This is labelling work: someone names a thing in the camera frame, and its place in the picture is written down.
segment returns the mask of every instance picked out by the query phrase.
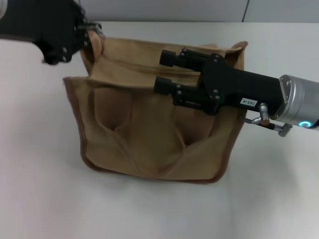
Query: brown bag trim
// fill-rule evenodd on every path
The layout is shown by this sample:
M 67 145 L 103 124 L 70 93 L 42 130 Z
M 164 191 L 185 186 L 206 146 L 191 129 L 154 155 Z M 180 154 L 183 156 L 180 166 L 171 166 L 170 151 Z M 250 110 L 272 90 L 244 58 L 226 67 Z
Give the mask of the brown bag trim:
M 90 42 L 91 42 L 91 47 L 90 48 L 86 48 L 84 50 L 81 50 L 81 57 L 84 61 L 84 64 L 87 68 L 87 71 L 89 74 L 91 74 L 91 71 L 93 69 L 94 63 L 100 58 L 100 57 L 104 57 L 107 59 L 107 57 L 104 55 L 104 47 L 105 47 L 105 38 L 100 37 L 96 32 L 94 31 L 89 31 L 89 38 L 90 38 Z M 118 39 L 118 40 L 127 40 L 125 38 L 113 38 L 113 39 Z M 134 41 L 137 42 L 146 42 L 143 40 L 136 40 L 134 39 Z M 235 45 L 233 45 L 231 48 L 221 48 L 221 47 L 217 47 L 216 44 L 205 44 L 205 45 L 200 45 L 200 46 L 193 46 L 193 47 L 200 47 L 203 49 L 210 49 L 210 50 L 215 50 L 216 52 L 223 52 L 225 53 L 225 57 L 228 54 L 234 54 L 234 53 L 240 53 L 241 51 L 245 50 L 246 46 L 248 45 L 247 41 L 241 41 L 236 43 Z M 147 67 L 147 66 L 141 66 L 141 65 L 137 65 L 137 64 L 131 64 L 128 62 L 123 62 L 123 61 L 118 61 L 118 60 L 111 60 L 112 62 L 118 62 L 119 64 L 123 64 L 123 65 L 131 65 L 132 67 Z
M 82 122 L 82 118 L 80 115 L 80 108 L 79 108 L 79 102 L 78 99 L 75 97 L 75 92 L 74 88 L 72 86 L 72 82 L 69 81 L 70 78 L 64 78 L 64 84 L 66 88 L 66 92 L 68 95 L 68 99 L 71 103 L 71 107 L 74 113 L 74 116 L 76 118 L 78 128 L 79 128 L 79 134 L 80 134 L 80 153 L 81 153 L 81 158 L 83 162 L 91 169 L 95 171 L 100 171 L 100 172 L 109 172 L 109 173 L 116 173 L 116 174 L 122 174 L 122 175 L 127 175 L 125 173 L 120 173 L 116 172 L 113 170 L 105 169 L 96 166 L 92 161 L 90 161 L 87 156 L 86 156 L 86 145 L 87 145 L 87 139 L 84 131 L 84 124 Z M 185 183 L 214 183 L 217 182 L 226 172 L 228 161 L 229 161 L 229 156 L 231 153 L 232 148 L 234 147 L 235 141 L 237 139 L 237 135 L 239 134 L 244 122 L 243 122 L 243 116 L 245 115 L 245 111 L 240 111 L 237 118 L 237 122 L 235 127 L 233 128 L 231 132 L 231 137 L 228 138 L 226 147 L 224 149 L 223 155 L 222 155 L 222 160 L 221 160 L 221 165 L 219 167 L 218 172 L 212 179 L 207 179 L 207 180 L 174 180 L 176 182 L 185 182 Z

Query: gray wall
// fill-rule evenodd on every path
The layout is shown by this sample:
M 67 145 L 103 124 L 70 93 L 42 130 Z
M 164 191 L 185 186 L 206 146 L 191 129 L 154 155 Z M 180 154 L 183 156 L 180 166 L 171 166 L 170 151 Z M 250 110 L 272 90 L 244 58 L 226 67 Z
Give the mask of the gray wall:
M 319 0 L 77 1 L 98 21 L 319 22 Z

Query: metal cylinder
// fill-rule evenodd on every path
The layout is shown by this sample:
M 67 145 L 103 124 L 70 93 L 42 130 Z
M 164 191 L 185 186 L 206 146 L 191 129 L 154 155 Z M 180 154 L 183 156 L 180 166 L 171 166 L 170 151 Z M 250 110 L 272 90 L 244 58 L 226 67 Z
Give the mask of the metal cylinder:
M 288 75 L 282 76 L 280 83 L 285 105 L 276 120 L 305 128 L 318 126 L 319 83 Z
M 0 0 L 0 19 L 5 15 L 8 6 L 8 0 Z
M 260 124 L 261 123 L 261 117 L 254 118 L 253 120 L 251 120 L 251 123 L 252 124 Z
M 268 125 L 270 123 L 270 119 L 268 114 L 268 107 L 265 103 L 261 103 L 259 105 L 259 112 L 260 112 L 261 124 Z

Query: white background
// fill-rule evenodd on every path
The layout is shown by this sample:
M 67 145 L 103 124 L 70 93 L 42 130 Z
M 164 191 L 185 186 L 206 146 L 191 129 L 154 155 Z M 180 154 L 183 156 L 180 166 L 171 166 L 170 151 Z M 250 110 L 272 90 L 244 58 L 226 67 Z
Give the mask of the white background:
M 75 1 L 99 21 L 319 22 L 318 0 Z
M 182 44 L 248 40 L 246 70 L 318 81 L 319 24 L 114 23 L 107 36 Z M 317 239 L 319 133 L 245 125 L 216 184 L 97 173 L 80 158 L 62 78 L 33 45 L 0 41 L 0 238 Z

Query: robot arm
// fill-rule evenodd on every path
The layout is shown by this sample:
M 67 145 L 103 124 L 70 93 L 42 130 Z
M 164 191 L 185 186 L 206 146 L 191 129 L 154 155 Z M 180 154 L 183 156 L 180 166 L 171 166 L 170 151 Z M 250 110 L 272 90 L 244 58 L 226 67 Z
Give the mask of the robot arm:
M 88 47 L 87 29 L 101 32 L 73 0 L 0 0 L 0 39 L 34 43 L 50 65 Z
M 81 48 L 89 47 L 87 30 L 102 34 L 101 25 L 88 23 L 85 11 L 73 0 L 0 0 L 0 39 L 37 45 L 50 65 L 69 62 Z M 234 106 L 260 113 L 245 122 L 285 136 L 292 125 L 319 129 L 319 83 L 282 76 L 262 76 L 230 67 L 218 54 L 206 55 L 188 49 L 163 51 L 160 64 L 200 72 L 197 87 L 174 84 L 157 77 L 154 90 L 173 97 L 177 106 L 218 113 Z M 284 125 L 270 123 L 270 119 Z
M 245 122 L 257 124 L 286 136 L 293 125 L 319 129 L 319 84 L 282 76 L 280 79 L 230 67 L 219 54 L 206 55 L 186 48 L 176 56 L 164 50 L 160 64 L 179 66 L 200 72 L 197 87 L 172 83 L 157 77 L 155 92 L 172 95 L 173 104 L 202 110 L 209 115 L 222 106 L 234 106 L 260 113 Z M 270 119 L 284 125 L 270 123 Z

